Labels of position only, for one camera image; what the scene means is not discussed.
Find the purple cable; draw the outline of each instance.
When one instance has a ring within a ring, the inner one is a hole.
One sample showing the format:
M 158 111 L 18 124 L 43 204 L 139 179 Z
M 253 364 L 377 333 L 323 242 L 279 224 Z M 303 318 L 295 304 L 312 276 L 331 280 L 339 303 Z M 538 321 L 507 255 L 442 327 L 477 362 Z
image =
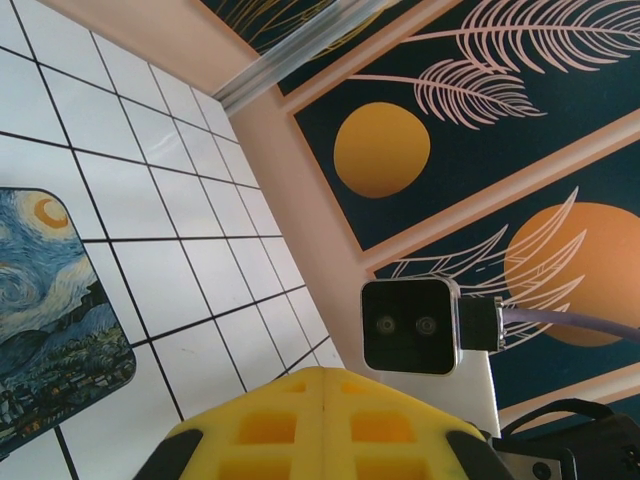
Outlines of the purple cable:
M 640 330 L 610 320 L 589 317 L 570 312 L 549 312 L 546 310 L 527 310 L 525 308 L 505 308 L 502 310 L 505 325 L 508 323 L 552 323 L 570 327 L 586 328 L 596 332 L 608 333 L 631 342 L 640 343 Z

